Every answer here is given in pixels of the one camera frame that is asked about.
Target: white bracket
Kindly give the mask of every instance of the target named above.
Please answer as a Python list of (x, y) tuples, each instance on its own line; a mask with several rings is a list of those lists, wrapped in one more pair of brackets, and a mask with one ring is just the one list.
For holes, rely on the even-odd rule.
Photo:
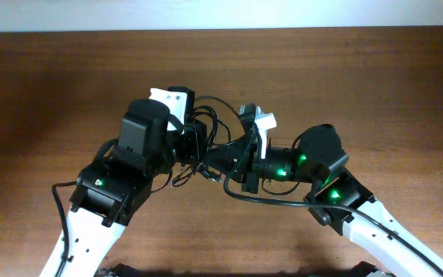
[(261, 136), (261, 159), (266, 159), (266, 146), (268, 144), (268, 130), (276, 127), (276, 118), (273, 113), (265, 114), (261, 111), (261, 107), (255, 109), (254, 123), (258, 126), (259, 135)]
[[(150, 88), (150, 99), (162, 102), (170, 109), (182, 124), (184, 124), (185, 103), (188, 101), (188, 95), (184, 92), (170, 92), (159, 88)], [(172, 123), (168, 123), (168, 131), (176, 130)]]
[[(110, 227), (102, 225), (103, 218), (83, 208), (77, 212), (68, 212), (66, 217), (69, 233), (69, 254), (73, 257), (66, 262), (61, 277), (93, 276), (105, 254), (114, 245), (125, 230), (125, 226), (112, 223)], [(53, 277), (58, 271), (64, 251), (63, 234), (45, 264), (40, 277)]]

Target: white wall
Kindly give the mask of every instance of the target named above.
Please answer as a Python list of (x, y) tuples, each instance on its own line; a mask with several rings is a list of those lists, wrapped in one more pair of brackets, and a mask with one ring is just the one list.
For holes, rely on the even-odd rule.
[(0, 32), (443, 25), (443, 0), (0, 0)]

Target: wooden surface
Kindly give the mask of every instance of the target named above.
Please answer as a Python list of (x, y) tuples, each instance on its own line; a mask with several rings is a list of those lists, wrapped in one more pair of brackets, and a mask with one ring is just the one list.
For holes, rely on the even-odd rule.
[[(273, 145), (333, 124), (350, 171), (443, 257), (443, 27), (0, 34), (0, 276), (40, 273), (60, 232), (51, 184), (118, 134), (132, 99), (170, 85), (274, 112)], [(362, 260), (376, 263), (304, 209), (239, 202), (197, 176), (153, 195), (103, 266), (313, 272)]]

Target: green led light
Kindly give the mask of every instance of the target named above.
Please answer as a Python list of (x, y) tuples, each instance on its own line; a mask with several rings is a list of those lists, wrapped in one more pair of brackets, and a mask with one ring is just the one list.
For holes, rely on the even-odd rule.
[(278, 171), (276, 172), (276, 174), (278, 176), (286, 176), (286, 171), (283, 169), (278, 169)]
[(336, 192), (335, 190), (331, 192), (331, 198), (332, 198), (332, 199), (338, 199), (338, 198), (340, 198), (340, 197), (341, 197), (341, 196), (339, 195), (339, 193)]
[(97, 185), (97, 186), (103, 186), (103, 185), (104, 185), (104, 181), (101, 180), (101, 179), (96, 179), (96, 180), (95, 180), (95, 185)]

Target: robotic arm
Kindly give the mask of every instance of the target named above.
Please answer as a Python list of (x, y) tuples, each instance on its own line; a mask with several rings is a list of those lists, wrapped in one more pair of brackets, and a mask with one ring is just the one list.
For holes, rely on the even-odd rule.
[[(106, 142), (80, 172), (63, 231), (41, 276), (93, 276), (152, 193), (153, 178), (172, 176), (177, 162), (191, 171), (175, 183), (182, 185), (196, 172), (218, 181), (225, 175), (224, 190), (231, 197), (308, 208), (320, 224), (369, 251), (396, 275), (443, 276), (443, 259), (403, 228), (346, 169), (348, 156), (332, 125), (311, 127), (291, 148), (276, 148), (267, 143), (267, 130), (276, 127), (273, 114), (254, 104), (237, 113), (223, 102), (238, 116), (245, 135), (217, 145), (218, 123), (223, 123), (213, 108), (194, 108), (194, 102), (192, 90), (171, 87), (153, 88), (150, 99), (129, 105), (119, 138)], [(206, 124), (196, 119), (200, 115), (213, 120), (209, 135)], [(230, 179), (246, 193), (233, 192)], [(251, 196), (258, 194), (261, 179), (263, 189), (265, 180), (277, 180), (311, 183), (311, 190), (301, 202)]]

